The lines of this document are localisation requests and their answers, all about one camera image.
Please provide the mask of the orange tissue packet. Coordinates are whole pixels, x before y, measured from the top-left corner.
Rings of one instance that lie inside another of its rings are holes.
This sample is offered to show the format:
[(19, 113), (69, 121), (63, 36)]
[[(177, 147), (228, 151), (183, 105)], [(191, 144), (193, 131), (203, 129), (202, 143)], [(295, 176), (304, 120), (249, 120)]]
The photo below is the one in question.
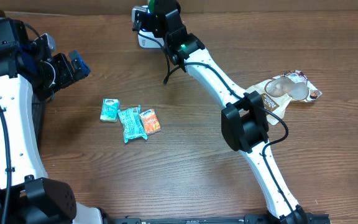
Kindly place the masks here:
[(161, 126), (154, 109), (144, 111), (139, 116), (147, 135), (154, 134), (161, 130)]

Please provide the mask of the light green wipes packet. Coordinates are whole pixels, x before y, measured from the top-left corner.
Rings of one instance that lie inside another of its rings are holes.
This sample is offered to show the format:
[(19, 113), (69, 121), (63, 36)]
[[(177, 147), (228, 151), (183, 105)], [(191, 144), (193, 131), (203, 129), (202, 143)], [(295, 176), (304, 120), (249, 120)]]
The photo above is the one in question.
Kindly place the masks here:
[(140, 112), (141, 105), (117, 111), (120, 122), (124, 128), (123, 138), (125, 144), (132, 139), (148, 139), (142, 121), (140, 120)]

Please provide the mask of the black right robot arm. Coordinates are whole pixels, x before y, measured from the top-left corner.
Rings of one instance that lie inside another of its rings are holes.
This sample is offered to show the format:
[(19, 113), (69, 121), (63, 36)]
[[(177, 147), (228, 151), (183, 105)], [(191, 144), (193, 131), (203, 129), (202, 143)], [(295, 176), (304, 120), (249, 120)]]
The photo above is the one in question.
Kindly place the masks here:
[(227, 145), (250, 165), (267, 204), (269, 223), (309, 223), (306, 212), (289, 191), (273, 158), (263, 99), (233, 82), (214, 62), (204, 43), (189, 33), (177, 1), (149, 1), (132, 8), (133, 30), (155, 42), (175, 66), (198, 80), (221, 108), (221, 132)]

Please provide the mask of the green Kleenex tissue pack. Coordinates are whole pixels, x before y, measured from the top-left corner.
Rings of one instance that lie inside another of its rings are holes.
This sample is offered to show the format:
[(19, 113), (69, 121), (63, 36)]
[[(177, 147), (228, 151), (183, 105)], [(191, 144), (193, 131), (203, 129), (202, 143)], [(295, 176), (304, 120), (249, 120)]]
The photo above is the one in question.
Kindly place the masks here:
[(117, 111), (120, 107), (118, 99), (104, 98), (101, 108), (100, 120), (102, 122), (117, 122)]

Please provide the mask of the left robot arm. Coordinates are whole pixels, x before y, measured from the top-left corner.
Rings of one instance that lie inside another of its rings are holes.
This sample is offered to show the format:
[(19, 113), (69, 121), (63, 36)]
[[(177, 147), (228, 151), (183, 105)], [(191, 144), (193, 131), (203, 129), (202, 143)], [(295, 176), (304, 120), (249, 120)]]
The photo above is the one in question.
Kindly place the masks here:
[(49, 179), (40, 158), (32, 110), (90, 68), (77, 51), (56, 54), (48, 34), (0, 18), (0, 223), (107, 223), (100, 208), (78, 203), (71, 187)]

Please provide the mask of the green lidded jar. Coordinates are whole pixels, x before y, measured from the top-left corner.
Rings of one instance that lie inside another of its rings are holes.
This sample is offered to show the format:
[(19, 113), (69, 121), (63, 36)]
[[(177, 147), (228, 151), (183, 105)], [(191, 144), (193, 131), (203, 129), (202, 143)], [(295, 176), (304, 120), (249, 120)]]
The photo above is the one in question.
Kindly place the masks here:
[(148, 1), (148, 11), (150, 14), (155, 13), (155, 0), (149, 0)]

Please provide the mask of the clear bagged bread pack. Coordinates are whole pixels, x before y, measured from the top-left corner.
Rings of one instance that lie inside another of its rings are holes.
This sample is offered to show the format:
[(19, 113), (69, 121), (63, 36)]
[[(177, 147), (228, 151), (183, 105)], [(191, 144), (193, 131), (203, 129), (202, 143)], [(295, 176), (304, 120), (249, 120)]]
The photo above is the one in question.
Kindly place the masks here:
[(280, 119), (291, 101), (309, 103), (323, 94), (301, 70), (290, 70), (246, 89), (247, 93), (253, 91), (261, 95), (264, 107)]

